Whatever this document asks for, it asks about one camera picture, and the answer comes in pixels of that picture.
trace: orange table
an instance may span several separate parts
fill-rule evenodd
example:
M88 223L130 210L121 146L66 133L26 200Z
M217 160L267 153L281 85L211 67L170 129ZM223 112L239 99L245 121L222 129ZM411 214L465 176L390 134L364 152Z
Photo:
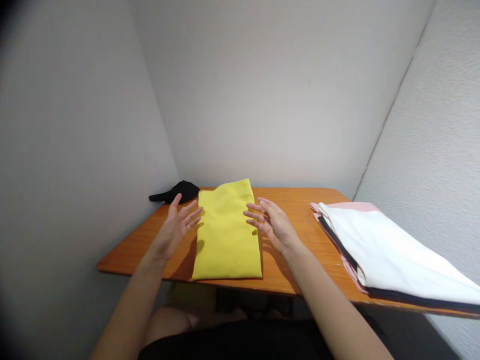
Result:
M203 189L211 190L214 188L204 187ZM253 194L255 199L263 197L272 200L285 211L300 239L316 256L326 272L351 302L425 313L479 317L477 314L462 311L432 309L402 302L370 298L368 295L361 293L344 269L339 252L314 219L309 205L312 202L333 204L349 201L338 191L329 188L254 187ZM132 275L162 226L167 217L167 212L168 205L161 206L107 254L98 263L97 269L107 273ZM202 280L199 282L215 286L260 290L284 295L300 294L300 290L282 255L272 246L266 236L260 234L258 242L261 250L263 278ZM166 265L163 273L165 280L191 281L196 246L196 232L190 231Z

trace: hand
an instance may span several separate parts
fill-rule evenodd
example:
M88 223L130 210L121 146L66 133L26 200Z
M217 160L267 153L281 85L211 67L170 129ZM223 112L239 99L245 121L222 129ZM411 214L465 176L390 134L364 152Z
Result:
M199 215L204 209L199 207L189 214L190 210L197 205L197 200L194 200L177 213L177 206L181 198L182 194L179 193L170 204L168 216L150 247L156 257L165 263L170 260L185 234L200 221Z
M270 239L273 246L283 255L293 246L301 243L289 217L273 201L259 197L260 205L248 203L251 212L245 210L243 214L251 219L247 223L263 231Z

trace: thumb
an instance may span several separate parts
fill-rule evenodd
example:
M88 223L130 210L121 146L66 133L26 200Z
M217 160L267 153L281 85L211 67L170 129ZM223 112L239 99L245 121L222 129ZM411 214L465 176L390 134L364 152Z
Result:
M182 198L182 194L181 193L178 193L176 196L175 196L175 199L173 199L173 201L171 202L170 204L170 207L168 208L168 217L170 219L174 218L175 216L177 216L177 206L179 205L179 202L180 202L180 199Z

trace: black shorts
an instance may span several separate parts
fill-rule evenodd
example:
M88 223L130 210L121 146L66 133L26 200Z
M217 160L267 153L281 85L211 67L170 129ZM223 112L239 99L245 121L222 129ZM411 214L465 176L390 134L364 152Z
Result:
M313 320L245 320L154 341L138 359L333 359Z

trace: forearm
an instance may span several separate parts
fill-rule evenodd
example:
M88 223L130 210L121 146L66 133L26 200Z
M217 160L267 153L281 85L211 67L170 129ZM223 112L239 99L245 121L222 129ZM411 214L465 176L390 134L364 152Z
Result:
M162 282L164 263L149 250L132 275L89 359L136 359Z
M295 243L285 259L335 359L393 360L314 255L300 240Z

